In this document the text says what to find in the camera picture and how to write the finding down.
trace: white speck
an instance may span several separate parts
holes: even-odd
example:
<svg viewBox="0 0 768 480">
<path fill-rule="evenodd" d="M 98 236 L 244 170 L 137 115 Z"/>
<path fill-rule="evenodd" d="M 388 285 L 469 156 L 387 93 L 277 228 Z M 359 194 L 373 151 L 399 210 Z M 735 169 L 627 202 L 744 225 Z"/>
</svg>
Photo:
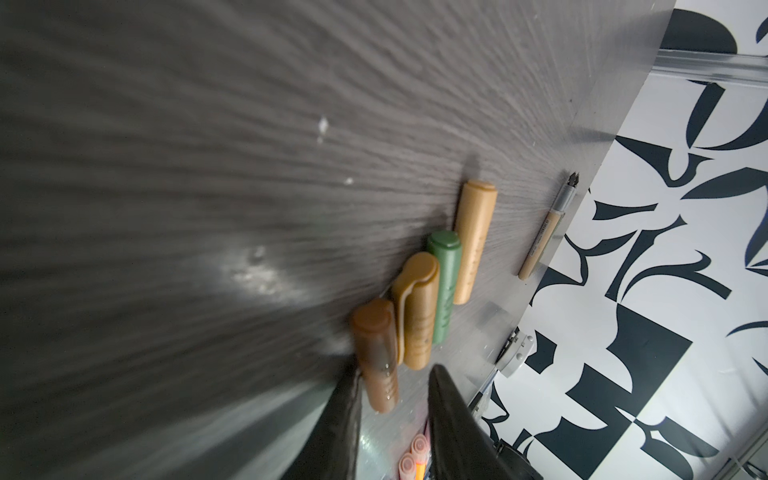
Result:
<svg viewBox="0 0 768 480">
<path fill-rule="evenodd" d="M 259 263 L 264 258 L 264 254 L 266 253 L 266 247 L 264 245 L 259 245 L 258 247 L 254 248 L 253 251 L 250 254 L 250 257 L 248 258 L 248 261 L 251 263 Z"/>
<path fill-rule="evenodd" d="M 247 282 L 253 279 L 253 274 L 250 272 L 237 271 L 233 273 L 232 278 L 240 282 Z"/>
<path fill-rule="evenodd" d="M 320 117 L 320 122 L 317 123 L 317 130 L 320 132 L 320 135 L 325 135 L 328 131 L 328 119 L 325 115 Z"/>
</svg>

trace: olive marker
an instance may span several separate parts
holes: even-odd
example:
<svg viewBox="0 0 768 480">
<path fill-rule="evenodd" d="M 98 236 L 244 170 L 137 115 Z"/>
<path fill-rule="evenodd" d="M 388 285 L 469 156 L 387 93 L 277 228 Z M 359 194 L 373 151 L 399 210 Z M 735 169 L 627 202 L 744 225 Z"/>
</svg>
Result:
<svg viewBox="0 0 768 480">
<path fill-rule="evenodd" d="M 440 263 L 434 255 L 418 252 L 406 260 L 392 282 L 392 299 L 397 311 L 397 364 L 421 370 L 429 363 Z"/>
<path fill-rule="evenodd" d="M 456 291 L 458 267 L 462 262 L 462 242 L 456 232 L 439 230 L 427 239 L 427 251 L 440 262 L 440 286 L 437 293 L 435 334 L 432 344 L 442 343 L 448 335 L 448 324 L 453 313 L 453 296 Z"/>
</svg>

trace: pen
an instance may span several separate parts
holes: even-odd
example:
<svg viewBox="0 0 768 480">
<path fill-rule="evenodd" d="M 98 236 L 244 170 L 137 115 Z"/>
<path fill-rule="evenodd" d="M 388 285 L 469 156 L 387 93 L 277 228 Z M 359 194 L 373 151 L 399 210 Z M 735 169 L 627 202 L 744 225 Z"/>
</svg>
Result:
<svg viewBox="0 0 768 480">
<path fill-rule="evenodd" d="M 507 341 L 504 344 L 504 346 L 502 347 L 501 352 L 498 353 L 498 356 L 496 357 L 496 361 L 493 362 L 494 365 L 496 365 L 498 363 L 498 361 L 502 359 L 504 354 L 507 353 L 507 350 L 509 350 L 509 346 L 512 344 L 512 340 L 515 339 L 515 336 L 518 334 L 519 331 L 520 331 L 520 329 L 515 327 L 515 330 L 511 333 L 509 338 L 507 338 Z"/>
<path fill-rule="evenodd" d="M 547 214 L 547 218 L 544 220 L 541 229 L 538 231 L 536 240 L 534 240 L 531 249 L 528 251 L 523 266 L 520 267 L 520 272 L 518 273 L 518 278 L 520 280 L 527 280 L 531 275 L 531 272 L 533 272 L 536 263 L 538 263 L 538 259 L 541 258 L 541 253 L 544 252 L 544 248 L 547 246 L 549 239 L 554 233 L 554 229 L 557 227 L 558 223 L 560 223 L 560 220 L 562 220 L 568 205 L 571 203 L 571 200 L 573 200 L 577 185 L 578 174 L 573 173 L 568 178 L 568 181 L 565 182 L 565 185 L 560 189 L 558 197 L 554 200 L 552 208 L 549 209 L 549 213 Z"/>
</svg>

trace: pink marker cap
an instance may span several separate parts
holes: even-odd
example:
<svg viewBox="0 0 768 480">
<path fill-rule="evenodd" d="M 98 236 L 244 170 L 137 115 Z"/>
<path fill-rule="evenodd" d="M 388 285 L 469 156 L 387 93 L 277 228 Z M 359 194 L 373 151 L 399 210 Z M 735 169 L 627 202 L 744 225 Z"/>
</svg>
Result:
<svg viewBox="0 0 768 480">
<path fill-rule="evenodd" d="M 425 464 L 427 462 L 429 442 L 427 442 L 427 438 L 423 434 L 419 433 L 413 437 L 413 442 L 411 442 L 411 453 L 416 459 L 416 463 Z"/>
<path fill-rule="evenodd" d="M 397 469 L 400 471 L 400 480 L 415 480 L 416 459 L 410 453 L 406 453 L 400 459 Z"/>
</svg>

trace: brown marker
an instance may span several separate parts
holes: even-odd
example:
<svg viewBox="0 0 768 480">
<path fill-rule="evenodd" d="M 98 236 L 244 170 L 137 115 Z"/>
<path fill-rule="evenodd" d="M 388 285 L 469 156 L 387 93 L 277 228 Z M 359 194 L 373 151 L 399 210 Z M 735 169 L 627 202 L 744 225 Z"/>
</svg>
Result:
<svg viewBox="0 0 768 480">
<path fill-rule="evenodd" d="M 454 305 L 467 303 L 472 294 L 497 194 L 493 184 L 480 180 L 470 180 L 462 188 L 462 199 L 458 202 L 453 229 L 462 241 L 463 249 L 456 293 L 453 296 Z"/>
<path fill-rule="evenodd" d="M 395 306 L 375 298 L 352 312 L 355 354 L 374 410 L 387 413 L 397 405 Z"/>
</svg>

